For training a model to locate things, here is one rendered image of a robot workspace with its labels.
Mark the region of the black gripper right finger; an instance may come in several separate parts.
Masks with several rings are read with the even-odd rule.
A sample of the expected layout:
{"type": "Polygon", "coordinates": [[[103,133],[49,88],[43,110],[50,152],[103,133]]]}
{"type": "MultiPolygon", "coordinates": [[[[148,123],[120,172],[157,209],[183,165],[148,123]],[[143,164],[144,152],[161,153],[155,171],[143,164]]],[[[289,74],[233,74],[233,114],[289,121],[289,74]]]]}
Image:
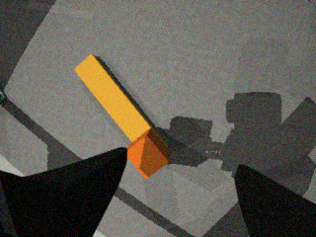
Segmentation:
{"type": "Polygon", "coordinates": [[[316,237],[316,204],[246,165],[234,174],[250,237],[316,237]]]}

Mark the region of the orange-brown bar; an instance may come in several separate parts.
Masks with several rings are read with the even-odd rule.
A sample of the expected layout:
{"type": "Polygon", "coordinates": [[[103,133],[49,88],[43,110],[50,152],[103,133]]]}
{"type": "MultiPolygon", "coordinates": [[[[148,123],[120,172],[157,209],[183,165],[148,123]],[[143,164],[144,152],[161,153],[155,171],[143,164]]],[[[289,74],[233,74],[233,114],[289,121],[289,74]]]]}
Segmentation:
{"type": "Polygon", "coordinates": [[[137,167],[143,178],[147,179],[161,167],[169,165],[169,145],[129,96],[123,93],[119,83],[103,67],[98,56],[91,54],[74,70],[130,139],[126,158],[137,167]]]}

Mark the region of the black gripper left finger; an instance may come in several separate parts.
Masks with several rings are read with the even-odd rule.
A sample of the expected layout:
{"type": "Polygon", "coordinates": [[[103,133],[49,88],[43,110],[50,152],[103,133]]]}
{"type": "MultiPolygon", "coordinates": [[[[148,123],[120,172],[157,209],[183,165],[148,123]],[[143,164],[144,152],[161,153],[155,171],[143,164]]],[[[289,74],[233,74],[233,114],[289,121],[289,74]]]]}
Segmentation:
{"type": "Polygon", "coordinates": [[[7,237],[92,237],[125,171],[126,147],[27,177],[0,170],[7,237]]]}

